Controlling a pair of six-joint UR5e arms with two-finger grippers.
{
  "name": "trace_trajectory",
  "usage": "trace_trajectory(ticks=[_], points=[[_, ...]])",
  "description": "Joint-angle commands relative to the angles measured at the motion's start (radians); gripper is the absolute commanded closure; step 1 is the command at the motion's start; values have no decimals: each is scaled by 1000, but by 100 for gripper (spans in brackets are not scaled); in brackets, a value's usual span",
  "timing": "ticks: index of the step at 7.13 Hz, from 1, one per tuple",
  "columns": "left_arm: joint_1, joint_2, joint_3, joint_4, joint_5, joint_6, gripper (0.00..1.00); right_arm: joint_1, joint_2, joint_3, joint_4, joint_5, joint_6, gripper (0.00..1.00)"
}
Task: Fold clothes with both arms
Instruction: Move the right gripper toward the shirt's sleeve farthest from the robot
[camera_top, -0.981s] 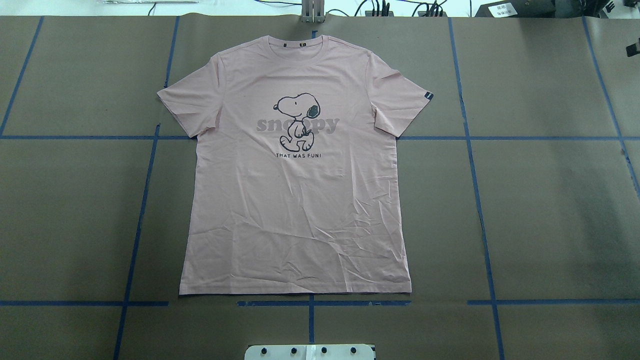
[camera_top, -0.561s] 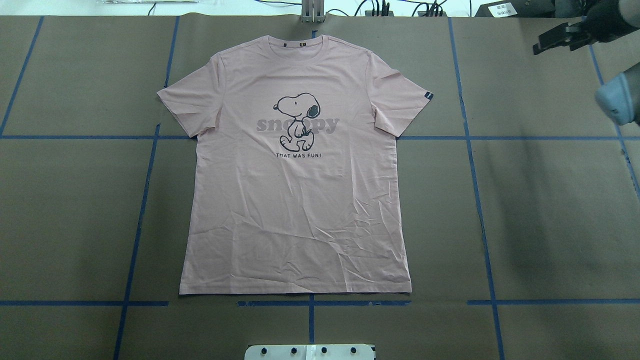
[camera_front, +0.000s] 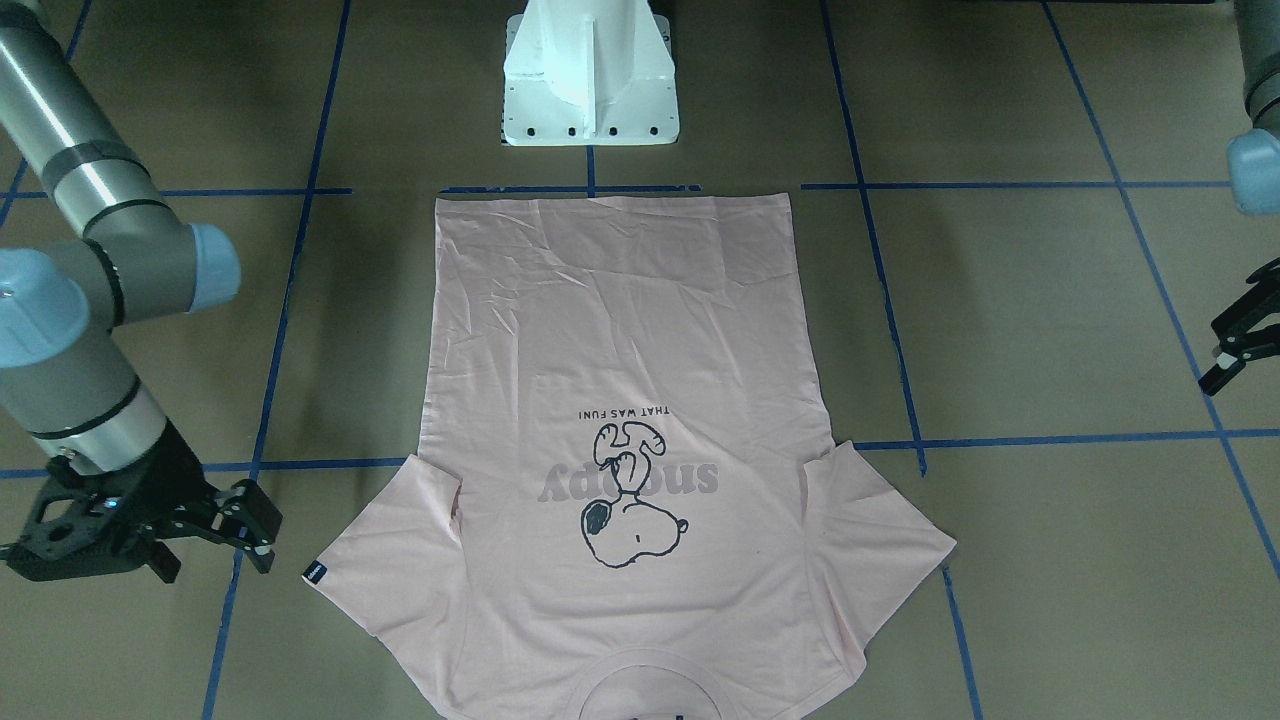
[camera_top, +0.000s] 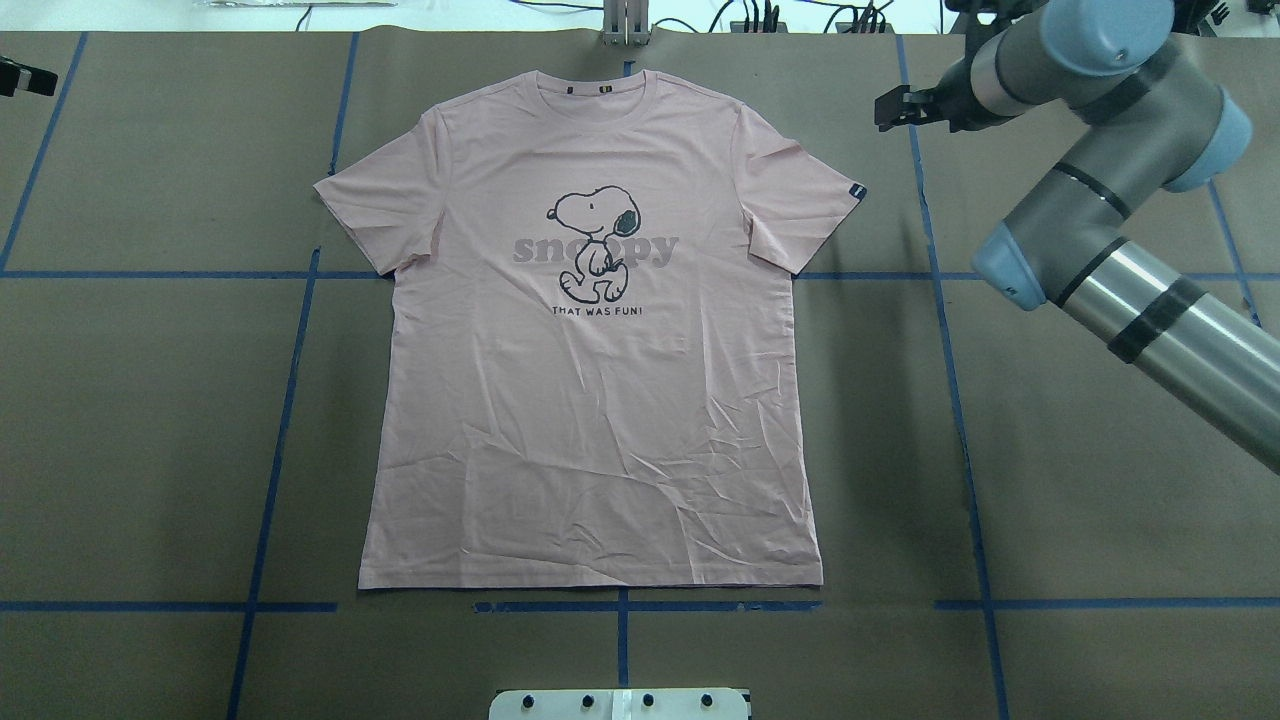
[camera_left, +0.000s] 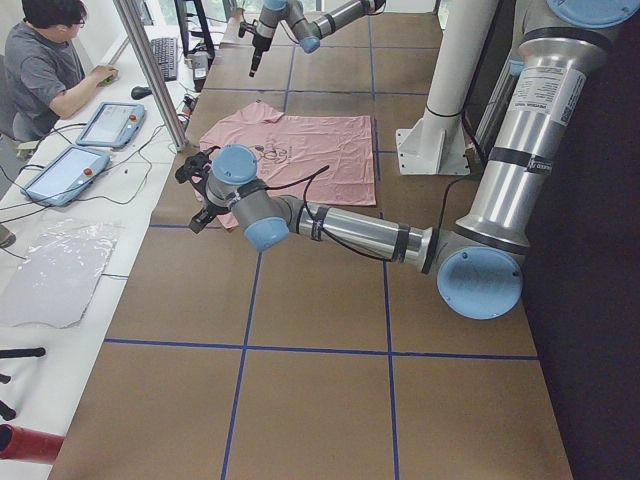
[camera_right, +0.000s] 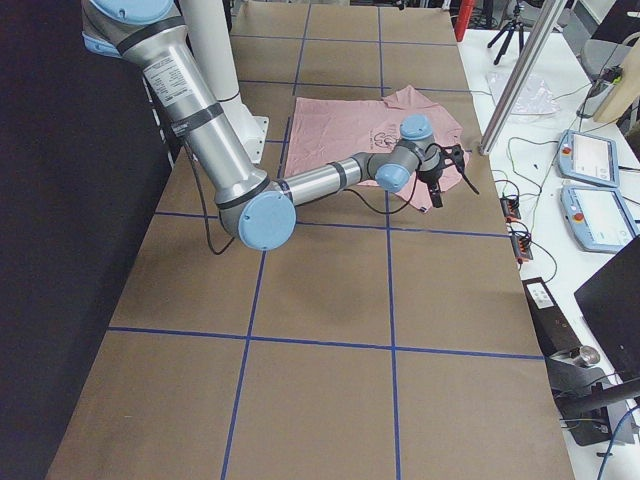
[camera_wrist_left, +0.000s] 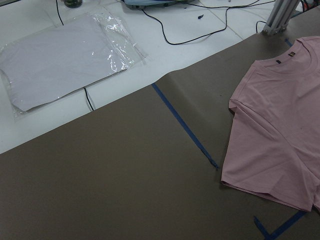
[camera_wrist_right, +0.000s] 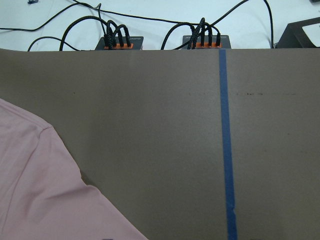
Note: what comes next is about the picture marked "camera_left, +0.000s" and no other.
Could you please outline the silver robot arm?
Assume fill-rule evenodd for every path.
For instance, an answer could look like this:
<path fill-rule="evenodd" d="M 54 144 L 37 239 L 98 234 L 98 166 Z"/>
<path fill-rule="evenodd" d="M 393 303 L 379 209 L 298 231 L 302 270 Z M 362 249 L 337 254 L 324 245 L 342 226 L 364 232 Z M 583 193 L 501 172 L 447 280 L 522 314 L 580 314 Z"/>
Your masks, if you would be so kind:
<path fill-rule="evenodd" d="M 424 115 L 413 129 L 398 130 L 398 155 L 408 153 L 401 173 L 454 173 L 441 168 L 448 135 L 465 110 L 471 80 L 498 1 L 460 1 L 449 14 Z M 241 21 L 250 32 L 253 77 L 285 22 L 298 45 L 316 51 L 321 40 L 367 15 L 382 13 L 386 1 L 347 1 L 319 19 L 306 18 L 300 1 L 264 1 L 257 21 Z M 487 320 L 510 311 L 521 297 L 522 263 L 530 248 L 525 229 L 536 199 L 553 170 L 554 157 L 590 72 L 601 67 L 623 22 L 639 1 L 516 1 L 510 74 L 517 76 L 506 113 L 467 215 L 453 231 L 438 225 L 418 229 L 307 201 L 312 180 L 329 167 L 287 185 L 259 179 L 258 159 L 242 145 L 213 146 L 188 157 L 175 174 L 202 196 L 203 208 L 189 224 L 199 233 L 218 215 L 233 214 L 258 252 L 289 233 L 314 241 L 331 239 L 378 261 L 409 263 L 435 272 L 440 296 L 453 311 Z M 306 182 L 303 198 L 267 192 Z"/>
<path fill-rule="evenodd" d="M 241 21 L 239 26 L 240 38 L 246 33 L 253 35 L 254 53 L 249 76 L 253 78 L 256 75 L 262 57 L 270 50 L 281 22 L 290 28 L 303 51 L 310 54 L 320 47 L 322 39 L 362 17 L 377 14 L 385 5 L 384 0 L 347 1 L 337 9 L 310 21 L 306 18 L 300 1 L 264 1 L 259 18 L 251 23 Z"/>

